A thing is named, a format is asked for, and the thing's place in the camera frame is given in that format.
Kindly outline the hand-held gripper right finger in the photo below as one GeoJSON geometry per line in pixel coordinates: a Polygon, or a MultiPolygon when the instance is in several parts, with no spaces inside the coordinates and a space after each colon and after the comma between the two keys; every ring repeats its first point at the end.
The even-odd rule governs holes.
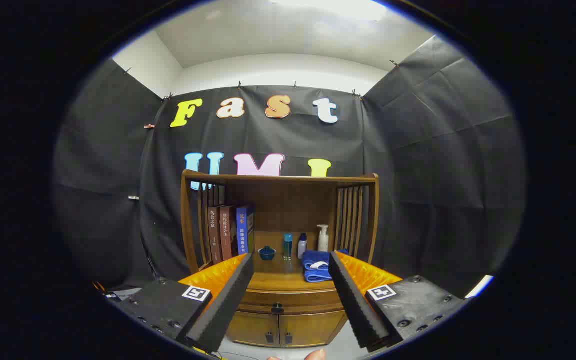
{"type": "Polygon", "coordinates": [[[329,273],[362,349],[379,351],[438,327],[469,303],[420,275],[400,278],[340,251],[329,273]]]}

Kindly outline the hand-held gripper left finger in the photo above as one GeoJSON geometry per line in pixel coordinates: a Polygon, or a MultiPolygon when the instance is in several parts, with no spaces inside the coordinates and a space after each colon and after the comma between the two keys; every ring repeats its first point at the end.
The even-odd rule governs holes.
{"type": "Polygon", "coordinates": [[[215,353],[253,275],[253,255],[245,253],[182,280],[154,281],[115,305],[162,337],[215,353]]]}

